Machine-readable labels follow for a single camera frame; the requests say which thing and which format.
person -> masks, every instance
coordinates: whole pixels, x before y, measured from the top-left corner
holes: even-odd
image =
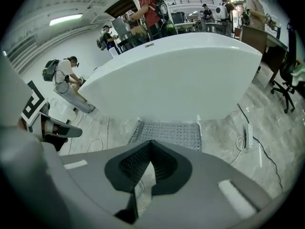
[[[141,9],[132,14],[129,18],[131,20],[139,20],[142,15],[145,16],[147,26],[151,31],[154,40],[167,36],[166,24],[162,22],[158,14],[152,10],[149,6],[156,9],[156,0],[138,0],[140,2]]]
[[[224,34],[230,37],[232,32],[231,11],[236,10],[236,6],[233,3],[229,3],[229,0],[222,0],[223,5],[227,9],[228,18],[221,20],[221,24],[224,26]]]
[[[75,56],[64,59],[58,63],[55,73],[54,91],[77,109],[88,114],[91,113],[95,107],[92,104],[86,103],[82,97],[78,96],[69,84],[82,84],[82,80],[79,79],[72,70],[73,67],[78,66],[79,63],[77,63],[77,58]],[[74,80],[69,78],[69,82],[66,82],[66,76],[70,76]]]
[[[246,0],[246,8],[250,14],[249,26],[264,31],[265,22],[268,18],[261,3],[258,0]]]
[[[214,21],[214,16],[212,11],[208,8],[208,6],[206,4],[203,5],[204,7],[204,11],[203,11],[203,27],[204,27],[204,31],[206,31],[206,23],[213,23]]]
[[[107,49],[109,50],[110,48],[115,48],[118,54],[120,54],[119,49],[115,45],[115,40],[118,38],[118,36],[114,35],[113,37],[109,34],[109,29],[110,27],[108,25],[105,25],[103,27],[104,35],[103,35],[103,40],[107,44]]]

white curved table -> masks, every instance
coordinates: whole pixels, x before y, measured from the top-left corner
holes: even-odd
[[[95,70],[79,93],[122,119],[223,119],[250,85],[262,54],[214,33],[190,33],[133,48]]]

power strip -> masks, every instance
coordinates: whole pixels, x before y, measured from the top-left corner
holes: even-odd
[[[249,123],[246,128],[246,148],[253,148],[253,126]]]

red shirt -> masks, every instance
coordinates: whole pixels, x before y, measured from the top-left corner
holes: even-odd
[[[148,4],[152,6],[154,9],[156,6],[156,0],[139,0],[140,6],[143,7],[143,5]],[[157,23],[160,20],[160,17],[158,17],[157,13],[153,11],[151,8],[148,8],[148,11],[146,14],[144,14],[146,22],[148,27],[153,26],[155,23]]]

white t-shirt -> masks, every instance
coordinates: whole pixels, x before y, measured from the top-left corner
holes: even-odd
[[[73,74],[73,70],[70,61],[67,59],[60,61],[56,70],[56,83],[62,83],[65,76],[71,74]]]

